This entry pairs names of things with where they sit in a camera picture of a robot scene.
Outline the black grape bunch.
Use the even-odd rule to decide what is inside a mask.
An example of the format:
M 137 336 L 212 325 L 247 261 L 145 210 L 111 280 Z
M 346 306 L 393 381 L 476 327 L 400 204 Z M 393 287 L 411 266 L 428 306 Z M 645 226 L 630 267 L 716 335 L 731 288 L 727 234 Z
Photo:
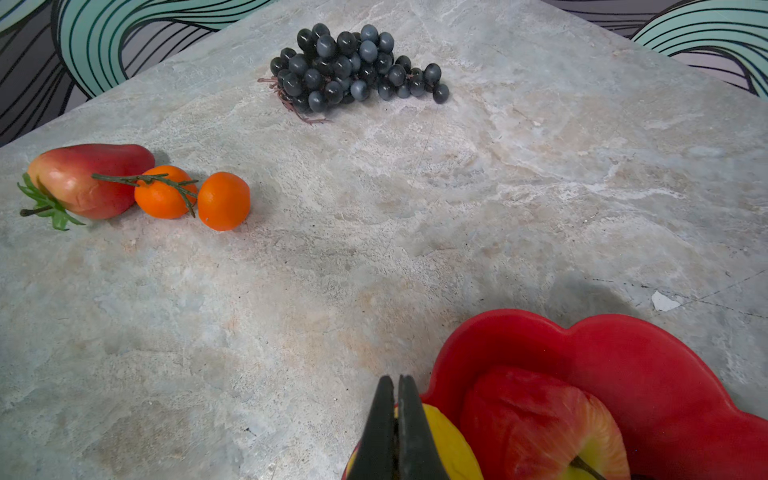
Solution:
M 333 35 L 317 23 L 299 30 L 296 43 L 272 58 L 271 75 L 257 81 L 306 124 L 328 123 L 330 110 L 374 93 L 384 101 L 429 95 L 441 105 L 450 99 L 439 64 L 418 68 L 408 56 L 395 55 L 392 34 L 371 24 Z

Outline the red flower-shaped fruit bowl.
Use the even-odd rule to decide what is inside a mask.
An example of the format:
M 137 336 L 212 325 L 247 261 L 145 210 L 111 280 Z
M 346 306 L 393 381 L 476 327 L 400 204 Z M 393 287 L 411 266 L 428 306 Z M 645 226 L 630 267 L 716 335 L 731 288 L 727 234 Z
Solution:
M 493 367 L 564 381 L 597 397 L 616 421 L 629 479 L 763 479 L 767 423 L 739 410 L 706 364 L 662 329 L 626 315 L 563 328 L 502 309 L 464 322 L 444 343 L 423 403 L 458 429 L 466 391 Z

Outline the small orange tangerine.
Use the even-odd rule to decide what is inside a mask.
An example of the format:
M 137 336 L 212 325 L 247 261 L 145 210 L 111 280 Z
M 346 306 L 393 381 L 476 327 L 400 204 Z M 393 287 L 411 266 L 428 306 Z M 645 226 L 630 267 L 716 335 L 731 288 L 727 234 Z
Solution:
M 158 166 L 143 174 L 130 176 L 94 173 L 92 177 L 99 181 L 133 187 L 136 204 L 153 218 L 174 220 L 187 214 L 195 217 L 198 181 L 178 167 Z
M 250 212 L 250 188 L 235 174 L 214 173 L 200 187 L 197 207 L 198 215 L 207 227 L 216 231 L 233 230 Z

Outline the small yellow lemon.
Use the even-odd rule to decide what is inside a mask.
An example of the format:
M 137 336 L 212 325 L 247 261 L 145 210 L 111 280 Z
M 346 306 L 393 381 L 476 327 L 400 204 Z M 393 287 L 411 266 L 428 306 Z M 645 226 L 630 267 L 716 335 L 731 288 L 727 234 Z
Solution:
M 368 417 L 373 413 L 381 413 L 378 407 L 389 406 L 389 402 L 373 400 Z M 481 468 L 469 443 L 459 429 L 435 406 L 423 403 L 423 411 L 429 425 L 432 440 L 443 469 L 449 479 L 483 479 Z M 393 440 L 394 460 L 391 479 L 407 479 L 401 475 L 399 466 L 399 446 L 397 445 L 398 407 L 393 406 Z M 359 456 L 360 447 L 363 444 L 361 438 L 351 453 L 341 479 L 350 479 L 350 474 L 355 469 L 355 462 Z

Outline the red apple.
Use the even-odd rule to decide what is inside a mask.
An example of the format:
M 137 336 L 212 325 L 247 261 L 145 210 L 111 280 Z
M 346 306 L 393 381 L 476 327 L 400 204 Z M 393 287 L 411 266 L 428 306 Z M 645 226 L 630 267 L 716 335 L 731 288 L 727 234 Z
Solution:
M 621 431 L 594 395 L 493 367 L 466 391 L 459 430 L 487 479 L 629 479 Z

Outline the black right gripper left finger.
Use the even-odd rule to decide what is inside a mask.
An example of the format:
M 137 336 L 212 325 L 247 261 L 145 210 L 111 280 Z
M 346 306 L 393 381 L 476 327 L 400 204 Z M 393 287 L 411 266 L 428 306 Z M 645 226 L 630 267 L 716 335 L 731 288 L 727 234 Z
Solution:
M 390 376 L 379 379 L 348 479 L 391 480 L 395 471 L 395 402 Z

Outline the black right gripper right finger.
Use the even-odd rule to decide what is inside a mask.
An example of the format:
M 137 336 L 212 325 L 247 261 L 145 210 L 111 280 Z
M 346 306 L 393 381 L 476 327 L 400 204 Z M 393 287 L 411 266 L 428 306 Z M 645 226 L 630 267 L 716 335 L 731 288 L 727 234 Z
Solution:
M 448 480 L 414 378 L 398 381 L 398 473 L 403 480 Z

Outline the red peach with leaf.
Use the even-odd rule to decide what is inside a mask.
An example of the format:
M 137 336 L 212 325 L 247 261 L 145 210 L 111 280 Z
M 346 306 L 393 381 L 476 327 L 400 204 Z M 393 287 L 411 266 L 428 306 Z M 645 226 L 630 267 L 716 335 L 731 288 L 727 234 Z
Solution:
M 133 177 L 155 165 L 153 154 L 135 144 L 81 144 L 50 150 L 31 162 L 17 184 L 35 202 L 22 214 L 48 218 L 59 231 L 66 231 L 70 224 L 81 226 L 79 217 L 116 217 L 135 204 L 135 188 L 93 176 Z

